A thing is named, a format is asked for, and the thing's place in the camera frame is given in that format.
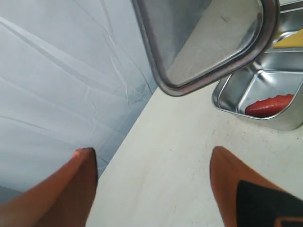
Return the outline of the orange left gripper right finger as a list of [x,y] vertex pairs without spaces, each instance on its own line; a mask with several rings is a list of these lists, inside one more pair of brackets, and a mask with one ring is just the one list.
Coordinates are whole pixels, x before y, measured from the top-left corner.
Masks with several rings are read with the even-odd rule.
[[271,183],[228,149],[215,147],[210,184],[226,227],[301,227],[303,201]]

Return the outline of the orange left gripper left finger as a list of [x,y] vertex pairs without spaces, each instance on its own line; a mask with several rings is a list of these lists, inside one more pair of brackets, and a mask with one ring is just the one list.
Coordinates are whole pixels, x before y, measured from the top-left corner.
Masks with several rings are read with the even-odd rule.
[[51,176],[0,206],[2,227],[84,227],[98,185],[96,152],[76,150]]

